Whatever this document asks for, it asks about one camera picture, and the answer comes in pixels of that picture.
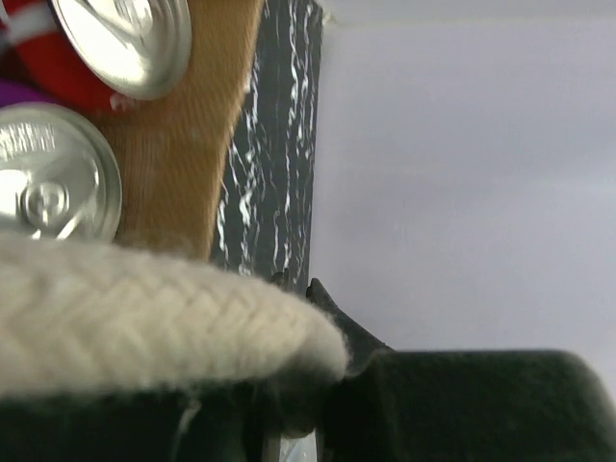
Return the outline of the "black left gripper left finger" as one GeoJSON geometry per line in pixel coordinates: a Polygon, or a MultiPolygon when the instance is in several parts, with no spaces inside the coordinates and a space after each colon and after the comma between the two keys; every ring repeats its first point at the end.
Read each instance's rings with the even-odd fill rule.
{"type": "Polygon", "coordinates": [[[184,391],[16,394],[1,400],[4,461],[246,461],[267,407],[257,383],[184,391]]]}

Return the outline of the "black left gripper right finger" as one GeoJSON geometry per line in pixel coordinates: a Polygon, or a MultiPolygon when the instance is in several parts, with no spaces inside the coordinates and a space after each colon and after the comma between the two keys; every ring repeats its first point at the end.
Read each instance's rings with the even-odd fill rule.
{"type": "Polygon", "coordinates": [[[615,404],[577,355],[549,349],[397,351],[306,292],[351,362],[324,407],[327,461],[611,461],[615,404]]]}

